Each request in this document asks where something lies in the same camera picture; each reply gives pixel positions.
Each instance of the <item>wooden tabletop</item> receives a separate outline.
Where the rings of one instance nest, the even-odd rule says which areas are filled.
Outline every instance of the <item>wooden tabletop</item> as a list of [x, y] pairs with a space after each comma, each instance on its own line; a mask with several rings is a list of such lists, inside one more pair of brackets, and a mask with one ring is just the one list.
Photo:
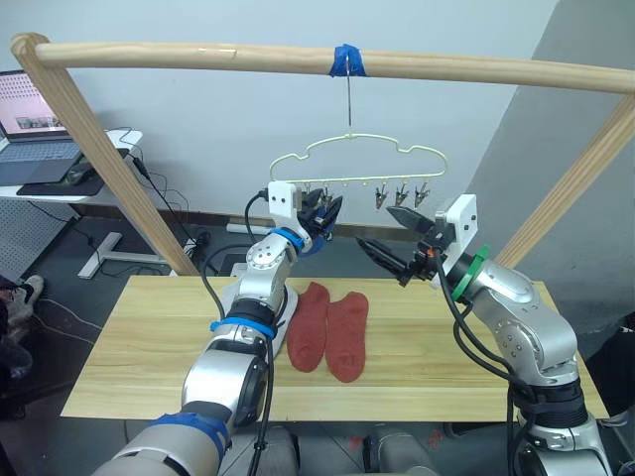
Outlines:
[[[212, 278], [221, 290], [233, 278]], [[337, 381], [322, 359], [313, 372], [294, 369], [278, 354], [271, 420], [503, 421], [505, 382], [456, 347], [452, 318], [440, 291], [422, 282], [290, 279], [302, 293], [311, 281], [331, 301], [350, 291], [369, 301], [366, 367], [350, 384]], [[543, 299], [554, 306], [547, 289]], [[218, 312], [199, 278], [133, 276], [112, 311], [63, 409], [64, 417], [152, 419], [177, 412], [181, 388]], [[474, 333], [496, 350], [473, 315]], [[578, 357], [586, 405], [606, 410]]]

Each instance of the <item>wire hanger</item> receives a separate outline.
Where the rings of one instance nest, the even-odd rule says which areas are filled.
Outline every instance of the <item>wire hanger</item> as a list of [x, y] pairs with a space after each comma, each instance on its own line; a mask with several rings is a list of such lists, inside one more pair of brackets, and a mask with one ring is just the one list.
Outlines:
[[274, 168], [276, 167], [276, 165], [285, 161], [286, 159], [296, 159], [297, 161], [305, 161], [311, 156], [312, 149], [315, 149], [316, 147], [323, 146], [324, 144], [329, 144], [331, 142], [337, 142], [337, 141], [343, 141], [343, 140], [354, 140], [359, 138], [376, 139], [380, 141], [390, 142], [394, 144], [395, 150], [400, 154], [410, 154], [413, 151], [426, 151], [426, 152], [433, 153], [441, 158], [441, 160], [444, 163], [444, 168], [439, 172], [434, 172], [430, 174], [408, 174], [408, 175], [400, 175], [400, 176], [368, 176], [368, 177], [342, 177], [342, 178], [302, 178], [302, 179], [293, 179], [293, 180], [287, 179], [285, 181], [303, 182], [303, 183], [316, 183], [316, 182], [348, 183], [349, 181], [370, 181], [370, 180], [387, 181], [389, 179], [401, 179], [403, 181], [406, 181], [408, 179], [426, 179], [430, 177], [439, 177], [445, 174], [445, 172], [447, 171], [447, 157], [445, 156], [443, 152], [438, 151], [437, 149], [433, 149], [432, 147], [427, 147], [427, 146], [419, 146], [419, 145], [410, 146], [409, 148], [403, 148], [400, 146], [399, 141], [393, 137], [381, 136], [377, 134], [358, 134], [358, 133], [352, 132], [352, 108], [350, 103], [350, 66], [349, 66], [348, 56], [346, 56], [346, 93], [348, 98], [348, 133], [344, 134], [343, 136], [329, 137], [327, 139], [322, 139], [321, 141], [313, 142], [312, 144], [309, 144], [307, 146], [307, 148], [305, 149], [305, 154], [302, 156], [299, 156], [298, 154], [295, 154], [295, 153], [291, 153], [291, 154], [287, 154], [285, 156], [279, 157], [278, 159], [276, 159], [269, 165], [269, 177], [271, 178], [271, 180], [277, 179], [274, 175]]

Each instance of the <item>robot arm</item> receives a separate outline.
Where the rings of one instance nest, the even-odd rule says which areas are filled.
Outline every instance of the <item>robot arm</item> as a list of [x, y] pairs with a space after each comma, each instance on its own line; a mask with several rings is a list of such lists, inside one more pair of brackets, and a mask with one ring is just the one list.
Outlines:
[[475, 197], [462, 195], [435, 221], [404, 207], [389, 207], [389, 212], [423, 235], [413, 260], [358, 239], [363, 250], [402, 286], [411, 278], [438, 284], [443, 274], [451, 292], [448, 304], [473, 306], [512, 376], [523, 383], [512, 385], [521, 422], [528, 426], [529, 445], [520, 454], [523, 474], [610, 475], [595, 420], [584, 406], [571, 326], [542, 302], [526, 276], [486, 259], [486, 251], [474, 257], [463, 253], [475, 234]]
[[233, 430], [258, 419], [285, 280], [301, 254], [330, 239], [341, 207], [341, 197], [325, 206], [320, 189], [301, 193], [281, 181], [270, 182], [267, 195], [276, 228], [249, 249], [238, 293], [186, 376], [181, 411], [153, 421], [94, 476], [216, 474]]

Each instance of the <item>wooden pole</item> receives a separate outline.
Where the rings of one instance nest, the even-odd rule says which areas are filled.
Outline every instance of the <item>wooden pole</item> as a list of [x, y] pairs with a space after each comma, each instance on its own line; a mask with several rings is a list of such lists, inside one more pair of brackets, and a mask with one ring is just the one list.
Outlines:
[[11, 51], [86, 158], [157, 251], [179, 275], [197, 275], [196, 268], [104, 134], [68, 72], [60, 67], [45, 67], [38, 60], [36, 46], [48, 42], [46, 37], [36, 33], [20, 34], [13, 38]]
[[634, 135], [635, 95], [629, 94], [617, 105], [571, 168], [514, 234], [496, 257], [496, 261], [509, 268], [518, 265]]
[[[175, 67], [328, 74], [333, 48], [219, 43], [68, 43], [37, 45], [38, 59], [55, 67]], [[612, 67], [450, 55], [363, 50], [374, 77], [494, 82], [635, 93], [635, 71]]]

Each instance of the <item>red sock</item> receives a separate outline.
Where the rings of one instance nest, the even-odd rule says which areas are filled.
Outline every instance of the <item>red sock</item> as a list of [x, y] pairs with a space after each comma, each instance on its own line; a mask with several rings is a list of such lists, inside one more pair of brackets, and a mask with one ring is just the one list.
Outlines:
[[366, 316], [368, 299], [361, 293], [348, 293], [328, 305], [326, 364], [340, 382], [359, 377], [366, 362]]
[[298, 297], [298, 306], [287, 330], [287, 349], [294, 367], [310, 372], [318, 366], [326, 345], [328, 290], [318, 283]]

